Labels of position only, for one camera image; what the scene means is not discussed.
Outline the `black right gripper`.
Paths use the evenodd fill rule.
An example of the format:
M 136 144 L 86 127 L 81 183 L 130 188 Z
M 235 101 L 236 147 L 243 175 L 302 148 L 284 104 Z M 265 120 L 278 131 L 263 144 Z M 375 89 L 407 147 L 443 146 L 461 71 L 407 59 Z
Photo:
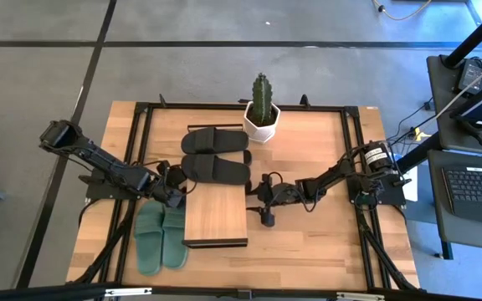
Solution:
M 267 181 L 260 182 L 253 189 L 253 194 L 258 196 L 264 207 L 286 206 L 297 203 L 304 203 L 300 188 L 289 183 L 272 185 Z M 262 207 L 247 207 L 247 211 L 261 212 Z

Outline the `black rig pole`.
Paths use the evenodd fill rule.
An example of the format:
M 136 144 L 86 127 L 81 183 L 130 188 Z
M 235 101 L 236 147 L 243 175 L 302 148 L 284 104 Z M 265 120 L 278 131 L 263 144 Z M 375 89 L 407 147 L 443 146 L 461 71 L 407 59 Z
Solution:
M 475 29 L 449 56 L 442 60 L 450 69 L 458 65 L 465 57 L 482 43 L 482 24 Z

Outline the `black diagonal rig bar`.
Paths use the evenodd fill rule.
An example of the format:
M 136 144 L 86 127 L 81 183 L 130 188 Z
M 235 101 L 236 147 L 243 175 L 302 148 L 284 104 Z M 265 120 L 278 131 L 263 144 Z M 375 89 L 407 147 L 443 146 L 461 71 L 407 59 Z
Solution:
M 439 133 L 431 135 L 420 145 L 408 152 L 405 156 L 397 161 L 397 166 L 402 173 L 407 173 L 415 166 L 421 164 L 428 157 L 430 150 L 440 151 L 442 146 L 440 145 Z

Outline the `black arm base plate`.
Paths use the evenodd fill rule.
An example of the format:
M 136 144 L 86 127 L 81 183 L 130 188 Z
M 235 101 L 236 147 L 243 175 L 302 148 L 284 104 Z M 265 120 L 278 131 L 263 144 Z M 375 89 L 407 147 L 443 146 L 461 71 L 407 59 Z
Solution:
M 79 179 L 87 185 L 85 196 L 91 200 L 99 199 L 137 199 L 139 196 L 125 188 L 115 186 L 107 181 L 105 176 L 100 173 L 91 175 L 79 175 Z
M 381 171 L 372 174 L 354 173 L 346 179 L 350 200 L 356 205 L 396 205 L 405 204 L 403 186 L 409 180 L 396 171 Z

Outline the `green columnar cactus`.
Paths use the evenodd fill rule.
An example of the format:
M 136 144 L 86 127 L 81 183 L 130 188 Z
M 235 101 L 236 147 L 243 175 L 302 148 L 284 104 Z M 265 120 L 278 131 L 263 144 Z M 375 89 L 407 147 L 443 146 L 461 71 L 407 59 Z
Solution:
M 272 117 L 272 86 L 266 75 L 259 73 L 253 83 L 253 105 L 250 120 L 258 127 L 270 124 Z

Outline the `wooden shelf with black frame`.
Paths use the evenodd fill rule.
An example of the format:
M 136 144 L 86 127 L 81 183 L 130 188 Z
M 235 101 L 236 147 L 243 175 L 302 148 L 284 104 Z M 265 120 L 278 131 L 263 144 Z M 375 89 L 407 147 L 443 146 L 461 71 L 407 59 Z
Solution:
M 206 155 L 244 163 L 243 150 Z M 183 243 L 190 248 L 246 246 L 245 185 L 188 181 L 195 187 L 187 194 Z

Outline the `black metal table frame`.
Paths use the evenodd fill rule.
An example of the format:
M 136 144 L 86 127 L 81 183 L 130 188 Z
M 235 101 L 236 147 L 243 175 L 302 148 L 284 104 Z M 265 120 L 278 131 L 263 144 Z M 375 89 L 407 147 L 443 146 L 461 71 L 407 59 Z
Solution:
M 181 138 L 191 125 L 238 125 L 244 107 L 235 104 L 174 103 L 153 105 L 149 122 L 132 119 L 135 104 L 116 101 L 110 109 L 102 146 L 123 156 L 131 129 L 149 130 L 147 160 L 179 162 Z M 294 181 L 318 176 L 336 163 L 347 145 L 384 136 L 378 108 L 285 105 L 275 136 L 253 143 L 252 182 L 264 173 Z M 333 186 L 313 212 L 301 205 L 275 210 L 274 227 L 254 212 L 240 215 L 247 227 L 244 247 L 196 248 L 180 269 L 163 268 L 144 276 L 136 265 L 136 242 L 127 254 L 115 249 L 107 280 L 128 287 L 148 287 L 157 294 L 215 295 L 241 299 L 263 297 L 332 298 L 337 293 L 365 293 L 367 274 L 356 222 L 353 194 L 345 183 Z

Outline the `silver beam bracket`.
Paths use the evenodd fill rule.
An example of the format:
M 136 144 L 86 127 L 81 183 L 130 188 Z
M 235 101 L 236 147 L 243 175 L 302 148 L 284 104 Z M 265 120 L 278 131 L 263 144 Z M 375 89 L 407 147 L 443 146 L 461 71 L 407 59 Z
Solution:
M 386 301 L 386 299 L 381 294 L 337 292 L 336 301 Z
M 118 298 L 148 294 L 152 294 L 152 288 L 108 288 L 105 290 L 104 296 L 106 298 Z

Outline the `black laptop keyboard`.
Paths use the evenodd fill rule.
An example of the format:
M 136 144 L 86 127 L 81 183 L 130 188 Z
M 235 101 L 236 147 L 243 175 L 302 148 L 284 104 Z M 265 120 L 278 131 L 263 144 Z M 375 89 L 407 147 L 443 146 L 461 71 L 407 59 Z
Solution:
M 442 177 L 452 213 L 482 222 L 482 167 L 445 166 Z

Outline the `dark grey desk top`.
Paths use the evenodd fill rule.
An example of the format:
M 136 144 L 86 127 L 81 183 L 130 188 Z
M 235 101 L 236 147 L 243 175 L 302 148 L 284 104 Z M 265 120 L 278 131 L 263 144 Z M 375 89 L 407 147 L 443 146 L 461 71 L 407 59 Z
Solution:
M 426 62 L 435 111 L 438 113 L 457 94 L 453 87 L 459 77 L 459 71 L 445 68 L 439 56 L 429 56 Z M 438 117 L 437 126 L 439 144 L 443 149 L 482 153 L 482 145 L 468 135 L 456 120 L 451 119 L 448 111 Z
M 445 166 L 482 167 L 482 157 L 440 150 L 428 152 L 429 174 L 441 241 L 482 247 L 482 222 L 457 217 L 451 211 L 442 177 L 442 168 Z

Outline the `white paper sheet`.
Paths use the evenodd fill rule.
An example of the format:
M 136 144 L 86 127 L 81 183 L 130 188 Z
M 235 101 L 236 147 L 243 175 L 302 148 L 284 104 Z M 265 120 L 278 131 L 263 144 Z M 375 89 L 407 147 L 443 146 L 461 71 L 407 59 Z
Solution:
M 407 201 L 416 202 L 418 200 L 418 181 L 412 178 L 406 179 L 403 185 L 403 195 Z

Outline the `green rubber slide sandal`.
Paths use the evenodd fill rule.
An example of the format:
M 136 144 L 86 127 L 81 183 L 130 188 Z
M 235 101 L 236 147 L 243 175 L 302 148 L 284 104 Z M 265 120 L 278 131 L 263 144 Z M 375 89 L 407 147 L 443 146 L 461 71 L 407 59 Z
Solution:
M 136 264 L 140 274 L 152 276 L 162 265 L 163 205 L 146 202 L 137 213 L 134 226 L 136 240 Z
M 167 207 L 162 222 L 162 263 L 169 269 L 180 269 L 186 261 L 188 249 L 183 244 L 185 236 L 185 211 Z

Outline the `white faceted planter pot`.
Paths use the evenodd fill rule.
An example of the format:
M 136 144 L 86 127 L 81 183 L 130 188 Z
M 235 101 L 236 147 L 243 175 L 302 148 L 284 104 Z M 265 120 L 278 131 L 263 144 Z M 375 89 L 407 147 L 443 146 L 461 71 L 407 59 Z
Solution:
M 271 104 L 271 117 L 273 119 L 272 123 L 266 126 L 256 126 L 249 119 L 249 111 L 251 110 L 252 106 L 253 101 L 249 101 L 244 111 L 244 131 L 247 133 L 251 141 L 264 144 L 274 137 L 281 110 L 275 104 Z

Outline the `black rig crossbeam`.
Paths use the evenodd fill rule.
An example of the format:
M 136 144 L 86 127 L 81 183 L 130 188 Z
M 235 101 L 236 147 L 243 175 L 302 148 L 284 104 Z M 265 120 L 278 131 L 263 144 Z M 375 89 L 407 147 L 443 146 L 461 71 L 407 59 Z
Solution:
M 252 300 L 254 298 L 323 298 L 336 301 L 337 292 L 353 292 L 381 294 L 385 296 L 386 301 L 482 301 L 482 298 L 428 293 L 417 289 L 371 288 L 366 291 L 355 292 L 345 290 L 136 287 L 123 286 L 118 283 L 68 283 L 48 287 L 5 289 L 0 290 L 0 301 L 83 301 L 105 298 L 105 290 L 108 288 L 152 288 L 152 294 L 148 295 L 214 296 L 240 300 Z

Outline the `black power adapter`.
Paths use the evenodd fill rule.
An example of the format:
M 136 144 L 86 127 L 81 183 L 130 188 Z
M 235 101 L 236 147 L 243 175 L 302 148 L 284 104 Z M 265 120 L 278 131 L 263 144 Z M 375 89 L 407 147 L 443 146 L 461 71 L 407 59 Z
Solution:
M 480 75 L 482 75 L 482 59 L 479 57 L 473 57 L 471 59 L 466 59 L 462 65 L 459 80 L 456 84 L 456 89 L 462 91 L 474 80 L 476 80 Z M 477 81 L 470 88 L 465 90 L 466 94 L 475 95 L 482 90 L 482 78 Z

